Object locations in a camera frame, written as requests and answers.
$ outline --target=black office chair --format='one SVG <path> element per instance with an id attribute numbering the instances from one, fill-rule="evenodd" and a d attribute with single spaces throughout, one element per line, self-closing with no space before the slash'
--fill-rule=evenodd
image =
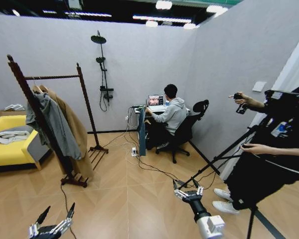
<path id="1" fill-rule="evenodd" d="M 171 150 L 173 163 L 176 163 L 175 154 L 177 151 L 185 153 L 187 156 L 189 156 L 190 155 L 189 152 L 180 148 L 179 146 L 190 141 L 193 138 L 191 128 L 197 120 L 201 120 L 201 118 L 204 116 L 208 108 L 208 105 L 209 105 L 208 100 L 197 102 L 193 107 L 193 111 L 199 114 L 193 116 L 187 116 L 185 120 L 180 124 L 178 129 L 176 130 L 175 135 L 171 136 L 171 140 L 169 140 L 168 146 L 164 148 L 156 149 L 156 154 L 159 154 L 159 152 L 161 151 Z"/>

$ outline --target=hanger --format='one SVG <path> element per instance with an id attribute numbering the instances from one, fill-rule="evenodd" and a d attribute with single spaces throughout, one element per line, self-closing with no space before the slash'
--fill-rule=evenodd
<path id="1" fill-rule="evenodd" d="M 32 77 L 32 78 L 34 81 L 34 86 L 32 87 L 32 91 L 35 93 L 38 93 L 38 94 L 42 94 L 43 91 L 39 88 L 39 86 L 36 85 L 34 77 Z"/>
<path id="2" fill-rule="evenodd" d="M 48 92 L 48 88 L 45 87 L 44 85 L 40 85 L 39 88 L 43 91 L 43 92 Z"/>

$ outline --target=yellow armchair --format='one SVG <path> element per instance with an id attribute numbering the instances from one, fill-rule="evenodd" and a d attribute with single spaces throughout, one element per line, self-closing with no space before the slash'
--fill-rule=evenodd
<path id="1" fill-rule="evenodd" d="M 0 131 L 23 125 L 25 116 L 0 117 Z M 39 159 L 48 151 L 48 147 L 40 144 L 37 134 L 38 132 L 33 130 L 26 140 L 9 144 L 0 143 L 0 166 L 34 163 L 38 170 L 41 170 Z"/>

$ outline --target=monitor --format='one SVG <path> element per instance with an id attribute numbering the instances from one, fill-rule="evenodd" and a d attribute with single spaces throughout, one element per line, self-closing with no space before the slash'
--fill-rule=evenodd
<path id="1" fill-rule="evenodd" d="M 163 105 L 163 95 L 151 95 L 148 100 L 149 106 L 162 106 Z"/>

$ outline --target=robotic hand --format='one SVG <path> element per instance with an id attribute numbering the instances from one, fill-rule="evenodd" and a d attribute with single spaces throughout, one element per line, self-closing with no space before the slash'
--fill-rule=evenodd
<path id="1" fill-rule="evenodd" d="M 46 215 L 50 210 L 50 206 L 39 216 L 38 220 L 29 227 L 29 239 L 57 239 L 62 236 L 72 225 L 72 217 L 74 214 L 75 203 L 72 204 L 66 219 L 58 225 L 41 227 Z"/>
<path id="2" fill-rule="evenodd" d="M 188 203 L 195 216 L 194 220 L 198 224 L 200 235 L 203 239 L 216 239 L 223 237 L 222 230 L 225 226 L 224 221 L 220 216 L 211 216 L 201 203 L 203 197 L 203 187 L 192 178 L 192 181 L 197 188 L 197 191 L 183 192 L 178 189 L 178 186 L 173 180 L 174 193 L 183 202 Z"/>

